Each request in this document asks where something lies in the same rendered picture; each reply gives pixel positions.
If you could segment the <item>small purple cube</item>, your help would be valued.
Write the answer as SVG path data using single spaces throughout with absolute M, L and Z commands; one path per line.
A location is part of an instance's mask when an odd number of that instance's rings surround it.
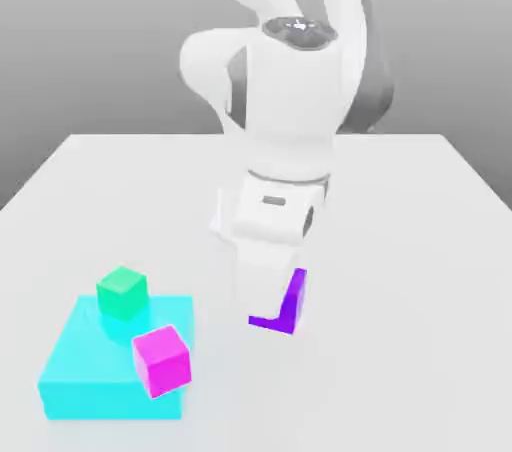
M 303 308 L 307 270 L 297 268 L 288 284 L 279 315 L 275 318 L 248 317 L 248 324 L 271 331 L 293 335 Z

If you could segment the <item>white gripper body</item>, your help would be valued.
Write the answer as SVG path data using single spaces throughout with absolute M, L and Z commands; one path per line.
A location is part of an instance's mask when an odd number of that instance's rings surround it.
M 263 318 L 278 315 L 297 255 L 298 248 L 286 244 L 237 241 L 237 296 L 248 315 Z

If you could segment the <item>large cyan box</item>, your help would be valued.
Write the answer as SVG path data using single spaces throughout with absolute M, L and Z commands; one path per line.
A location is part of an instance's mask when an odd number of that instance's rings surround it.
M 194 345 L 191 296 L 151 296 L 128 321 L 102 313 L 96 296 L 79 296 L 38 381 L 47 418 L 179 420 L 186 389 L 150 398 L 132 349 L 134 337 L 166 325 Z

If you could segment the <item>small green cube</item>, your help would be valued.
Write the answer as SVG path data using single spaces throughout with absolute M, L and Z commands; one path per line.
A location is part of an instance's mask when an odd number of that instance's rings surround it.
M 124 266 L 102 278 L 96 291 L 101 312 L 122 321 L 132 319 L 149 298 L 146 276 Z

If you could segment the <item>small magenta cube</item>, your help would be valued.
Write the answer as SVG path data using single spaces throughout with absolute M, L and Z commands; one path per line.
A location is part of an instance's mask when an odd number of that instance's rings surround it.
M 190 349 L 173 325 L 134 337 L 132 351 L 136 373 L 151 399 L 191 382 Z

